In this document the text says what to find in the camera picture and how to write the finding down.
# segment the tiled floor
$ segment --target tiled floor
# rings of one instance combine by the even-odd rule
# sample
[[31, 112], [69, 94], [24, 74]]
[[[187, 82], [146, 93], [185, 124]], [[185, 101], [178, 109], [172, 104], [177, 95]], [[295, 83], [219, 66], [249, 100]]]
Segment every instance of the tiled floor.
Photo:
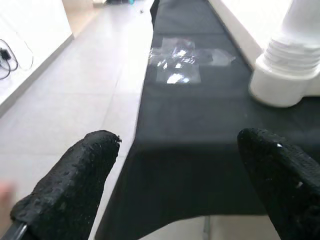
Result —
[[[134, 135], [152, 39], [149, 6], [145, 0], [103, 8], [0, 119], [0, 178], [16, 181], [17, 199], [86, 133], [106, 129], [121, 136], [90, 240]], [[198, 217], [172, 223], [143, 240], [200, 240], [203, 222]], [[213, 240], [277, 239], [266, 217], [215, 216], [212, 222]]]

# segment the white wall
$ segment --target white wall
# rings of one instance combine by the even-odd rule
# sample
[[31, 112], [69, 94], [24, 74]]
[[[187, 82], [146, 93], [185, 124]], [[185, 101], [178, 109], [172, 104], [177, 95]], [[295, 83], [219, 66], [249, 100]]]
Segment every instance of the white wall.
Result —
[[28, 68], [32, 60], [24, 41], [34, 56], [32, 69], [18, 69], [0, 81], [1, 104], [72, 32], [61, 0], [0, 0], [0, 9], [0, 39], [8, 42], [24, 68]]
[[209, 0], [252, 67], [292, 0]]

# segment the metal leg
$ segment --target metal leg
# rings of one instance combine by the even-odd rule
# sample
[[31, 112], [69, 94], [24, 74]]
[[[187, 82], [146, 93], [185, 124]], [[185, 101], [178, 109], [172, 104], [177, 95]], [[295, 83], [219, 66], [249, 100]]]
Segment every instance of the metal leg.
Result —
[[202, 233], [202, 240], [210, 240], [210, 216], [204, 217], [204, 227], [203, 227], [203, 233]]

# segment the white floor tile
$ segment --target white floor tile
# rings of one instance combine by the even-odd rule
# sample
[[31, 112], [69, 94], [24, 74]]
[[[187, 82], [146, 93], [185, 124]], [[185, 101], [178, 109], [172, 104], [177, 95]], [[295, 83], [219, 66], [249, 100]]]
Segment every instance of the white floor tile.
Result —
[[119, 156], [126, 156], [135, 134], [140, 95], [138, 94], [116, 94], [113, 96], [109, 109], [106, 113], [102, 129], [119, 135]]
[[141, 240], [202, 240], [204, 221], [204, 217], [176, 221]]
[[[100, 130], [111, 96], [48, 94], [29, 99], [9, 126], [0, 125], [0, 153], [59, 154]], [[11, 121], [4, 116], [4, 121]]]
[[14, 128], [15, 123], [28, 110], [30, 99], [29, 94], [25, 93], [3, 116], [0, 117], [0, 134], [5, 130]]
[[211, 218], [211, 240], [280, 240], [268, 216]]
[[112, 94], [120, 65], [117, 62], [66, 59], [46, 71], [38, 80], [37, 94]]
[[115, 92], [140, 94], [146, 75], [153, 27], [148, 13], [138, 15], [121, 38], [123, 66]]
[[[267, 216], [211, 216], [210, 240], [280, 240]], [[202, 240], [205, 218], [173, 222], [141, 240]]]
[[17, 202], [32, 192], [61, 155], [0, 154], [0, 179], [14, 183]]

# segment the white plastic fitting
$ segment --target white plastic fitting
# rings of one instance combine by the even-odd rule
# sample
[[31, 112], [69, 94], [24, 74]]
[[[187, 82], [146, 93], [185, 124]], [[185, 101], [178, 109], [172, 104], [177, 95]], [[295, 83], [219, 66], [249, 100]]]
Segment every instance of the white plastic fitting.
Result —
[[320, 0], [293, 0], [280, 30], [256, 60], [254, 98], [286, 108], [320, 96]]

